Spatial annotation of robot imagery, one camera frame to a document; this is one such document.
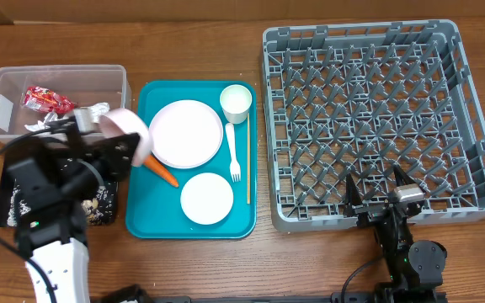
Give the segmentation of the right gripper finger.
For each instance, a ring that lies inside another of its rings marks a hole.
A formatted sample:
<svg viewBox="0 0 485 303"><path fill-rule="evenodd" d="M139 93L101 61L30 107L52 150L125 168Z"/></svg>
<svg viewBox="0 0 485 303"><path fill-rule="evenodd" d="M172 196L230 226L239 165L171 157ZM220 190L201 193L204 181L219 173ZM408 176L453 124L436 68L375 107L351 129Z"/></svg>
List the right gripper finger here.
<svg viewBox="0 0 485 303"><path fill-rule="evenodd" d="M409 177L399 165L394 165L392 168L396 185L398 187L403 185L416 184L416 182L411 177Z"/></svg>
<svg viewBox="0 0 485 303"><path fill-rule="evenodd" d="M344 216L356 216L357 210L362 206L360 192L351 174L346 176L345 182L346 192L344 196Z"/></svg>

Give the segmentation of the white tissue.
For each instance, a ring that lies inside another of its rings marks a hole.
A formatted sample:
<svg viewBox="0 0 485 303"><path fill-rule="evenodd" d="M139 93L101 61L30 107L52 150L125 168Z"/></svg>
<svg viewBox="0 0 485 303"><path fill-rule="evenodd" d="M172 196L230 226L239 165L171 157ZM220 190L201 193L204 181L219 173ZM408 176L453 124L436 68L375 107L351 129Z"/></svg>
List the white tissue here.
<svg viewBox="0 0 485 303"><path fill-rule="evenodd" d="M24 128L30 132L43 130L47 128L47 125L50 122L54 122L59 120L59 116L55 112L47 113L43 120L38 120L36 124L33 125L25 125Z"/></svg>
<svg viewBox="0 0 485 303"><path fill-rule="evenodd" d="M78 107L74 109L75 112L85 114L85 116L93 123L98 123L100 117L110 111L110 106L106 102L96 103L91 106Z"/></svg>

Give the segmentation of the pink bowl with food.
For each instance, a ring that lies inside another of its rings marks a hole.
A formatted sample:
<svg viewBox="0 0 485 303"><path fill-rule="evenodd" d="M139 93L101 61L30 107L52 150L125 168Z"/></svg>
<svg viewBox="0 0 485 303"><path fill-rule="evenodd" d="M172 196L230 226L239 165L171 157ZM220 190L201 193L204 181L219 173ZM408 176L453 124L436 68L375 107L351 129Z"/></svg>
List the pink bowl with food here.
<svg viewBox="0 0 485 303"><path fill-rule="evenodd" d="M110 110L99 117L99 129L105 138L137 133L140 141L132 158L132 166L140 167L151 154L152 139L142 119L129 109Z"/></svg>

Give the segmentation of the red snack wrapper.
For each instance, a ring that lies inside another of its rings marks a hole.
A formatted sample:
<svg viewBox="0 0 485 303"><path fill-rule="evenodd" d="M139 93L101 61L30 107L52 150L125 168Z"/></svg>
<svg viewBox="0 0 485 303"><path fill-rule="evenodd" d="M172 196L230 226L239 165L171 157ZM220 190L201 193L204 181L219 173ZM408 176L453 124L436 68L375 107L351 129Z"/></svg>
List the red snack wrapper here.
<svg viewBox="0 0 485 303"><path fill-rule="evenodd" d="M76 104L66 96L38 86L27 88L22 105L35 112L56 114L66 114L76 108Z"/></svg>

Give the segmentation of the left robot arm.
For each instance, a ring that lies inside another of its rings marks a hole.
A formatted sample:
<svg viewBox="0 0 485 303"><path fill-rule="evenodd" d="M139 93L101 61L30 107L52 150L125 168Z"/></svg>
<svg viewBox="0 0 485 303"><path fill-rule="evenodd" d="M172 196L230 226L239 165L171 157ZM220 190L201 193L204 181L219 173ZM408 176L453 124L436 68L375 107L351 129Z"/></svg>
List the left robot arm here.
<svg viewBox="0 0 485 303"><path fill-rule="evenodd" d="M87 143L95 128L103 140ZM30 210L17 219L15 241L39 302L88 302L88 221L82 202L120 181L148 151L147 127L128 109L93 125L84 109L7 145L7 172Z"/></svg>

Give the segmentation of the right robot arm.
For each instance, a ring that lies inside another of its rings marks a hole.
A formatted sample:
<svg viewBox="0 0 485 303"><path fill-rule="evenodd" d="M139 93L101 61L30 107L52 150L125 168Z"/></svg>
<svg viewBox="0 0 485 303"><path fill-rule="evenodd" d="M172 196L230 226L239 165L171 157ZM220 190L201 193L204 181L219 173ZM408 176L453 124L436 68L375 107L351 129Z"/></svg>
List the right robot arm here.
<svg viewBox="0 0 485 303"><path fill-rule="evenodd" d="M345 179L344 215L355 217L359 228L374 229L381 256L358 267L344 282L340 300L347 299L350 281L365 268L383 260L390 280L376 284L363 296L369 302L446 302L446 293L437 292L443 284L447 250L434 241L415 241L408 218L421 212L424 190L398 165L393 167L396 188L383 205L364 205L351 175Z"/></svg>

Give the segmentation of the grey dishwasher rack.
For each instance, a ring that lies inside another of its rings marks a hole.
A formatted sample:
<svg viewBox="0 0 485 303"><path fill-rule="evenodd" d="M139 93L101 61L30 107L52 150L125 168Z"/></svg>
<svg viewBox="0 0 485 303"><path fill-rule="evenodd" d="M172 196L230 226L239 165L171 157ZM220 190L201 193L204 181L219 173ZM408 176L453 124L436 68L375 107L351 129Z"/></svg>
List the grey dishwasher rack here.
<svg viewBox="0 0 485 303"><path fill-rule="evenodd" d="M379 206L395 166L425 193L412 223L485 217L485 120L454 22L272 27L261 49L277 230L355 226L345 179Z"/></svg>

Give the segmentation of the orange carrot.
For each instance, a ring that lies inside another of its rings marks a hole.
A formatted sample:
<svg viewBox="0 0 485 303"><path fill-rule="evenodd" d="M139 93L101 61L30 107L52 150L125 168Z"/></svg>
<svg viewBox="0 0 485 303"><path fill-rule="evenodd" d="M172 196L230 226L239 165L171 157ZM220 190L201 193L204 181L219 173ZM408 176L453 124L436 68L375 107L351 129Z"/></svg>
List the orange carrot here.
<svg viewBox="0 0 485 303"><path fill-rule="evenodd" d="M153 155L149 155L143 165L173 187L179 186L178 180Z"/></svg>

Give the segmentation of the clear plastic bin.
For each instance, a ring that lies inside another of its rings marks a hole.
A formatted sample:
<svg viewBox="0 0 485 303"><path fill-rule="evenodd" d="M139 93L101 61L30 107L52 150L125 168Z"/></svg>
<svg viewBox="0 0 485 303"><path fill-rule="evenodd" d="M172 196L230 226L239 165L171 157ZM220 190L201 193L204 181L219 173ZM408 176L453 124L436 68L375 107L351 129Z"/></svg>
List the clear plastic bin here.
<svg viewBox="0 0 485 303"><path fill-rule="evenodd" d="M28 125L45 114L27 109L27 88L47 88L78 107L107 103L111 109L131 108L131 87L121 65L6 66L0 68L0 142L28 133Z"/></svg>

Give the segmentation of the large white plate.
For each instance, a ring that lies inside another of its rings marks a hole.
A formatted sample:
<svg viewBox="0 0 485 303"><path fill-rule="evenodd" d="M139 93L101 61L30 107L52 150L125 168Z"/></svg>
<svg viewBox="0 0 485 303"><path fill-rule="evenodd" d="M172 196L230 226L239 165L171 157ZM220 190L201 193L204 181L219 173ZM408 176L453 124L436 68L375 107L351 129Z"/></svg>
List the large white plate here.
<svg viewBox="0 0 485 303"><path fill-rule="evenodd" d="M209 105L179 100L161 108L149 125L152 154L163 164L190 169L210 161L221 147L223 124Z"/></svg>

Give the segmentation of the small white plate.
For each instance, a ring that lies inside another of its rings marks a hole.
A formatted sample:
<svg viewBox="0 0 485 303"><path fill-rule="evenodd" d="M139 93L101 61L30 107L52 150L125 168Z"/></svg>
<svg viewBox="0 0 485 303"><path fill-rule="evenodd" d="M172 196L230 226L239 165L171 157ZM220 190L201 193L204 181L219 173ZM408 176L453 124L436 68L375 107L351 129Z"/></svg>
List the small white plate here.
<svg viewBox="0 0 485 303"><path fill-rule="evenodd" d="M199 225L214 225L230 213L234 203L231 185L216 173L193 176L181 191L180 204L188 219Z"/></svg>

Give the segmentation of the wooden chopstick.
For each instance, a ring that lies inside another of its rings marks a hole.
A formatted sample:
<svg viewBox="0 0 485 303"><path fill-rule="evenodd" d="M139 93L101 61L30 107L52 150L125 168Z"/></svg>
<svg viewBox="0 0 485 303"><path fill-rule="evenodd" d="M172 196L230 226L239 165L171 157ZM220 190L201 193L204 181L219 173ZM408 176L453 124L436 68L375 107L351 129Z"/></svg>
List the wooden chopstick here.
<svg viewBox="0 0 485 303"><path fill-rule="evenodd" d="M247 205L251 204L251 121L247 114Z"/></svg>

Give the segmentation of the white plastic fork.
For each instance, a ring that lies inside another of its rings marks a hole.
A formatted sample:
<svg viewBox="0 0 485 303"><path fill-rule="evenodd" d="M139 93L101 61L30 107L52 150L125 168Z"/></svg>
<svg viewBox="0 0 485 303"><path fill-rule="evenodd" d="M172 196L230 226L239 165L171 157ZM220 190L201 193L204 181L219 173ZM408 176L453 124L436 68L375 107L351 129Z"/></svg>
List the white plastic fork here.
<svg viewBox="0 0 485 303"><path fill-rule="evenodd" d="M227 123L225 126L225 132L226 132L227 143L228 143L228 148L229 148L230 157L231 157L229 169L230 169L232 181L235 183L241 180L241 167L237 160L234 125L232 123Z"/></svg>

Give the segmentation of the white cup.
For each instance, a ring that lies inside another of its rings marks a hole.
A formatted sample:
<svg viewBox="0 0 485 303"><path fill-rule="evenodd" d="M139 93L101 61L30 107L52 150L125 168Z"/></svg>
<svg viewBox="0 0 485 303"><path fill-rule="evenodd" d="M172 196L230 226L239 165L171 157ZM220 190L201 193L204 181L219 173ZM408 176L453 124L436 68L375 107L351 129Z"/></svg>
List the white cup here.
<svg viewBox="0 0 485 303"><path fill-rule="evenodd" d="M253 96L243 85L232 84L224 88L220 95L220 105L228 122L241 124L247 117Z"/></svg>

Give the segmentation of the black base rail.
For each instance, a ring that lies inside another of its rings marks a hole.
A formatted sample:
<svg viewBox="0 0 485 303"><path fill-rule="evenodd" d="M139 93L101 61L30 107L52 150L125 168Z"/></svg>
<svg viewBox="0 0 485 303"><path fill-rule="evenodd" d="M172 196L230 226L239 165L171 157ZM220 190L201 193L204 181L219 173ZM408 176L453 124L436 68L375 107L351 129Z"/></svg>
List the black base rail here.
<svg viewBox="0 0 485 303"><path fill-rule="evenodd" d="M349 292L341 300L340 293L329 296L262 296L262 297L223 297L223 298L190 298L189 296L152 296L140 285L134 284L108 295L92 298L93 303L375 303L377 299L372 292Z"/></svg>

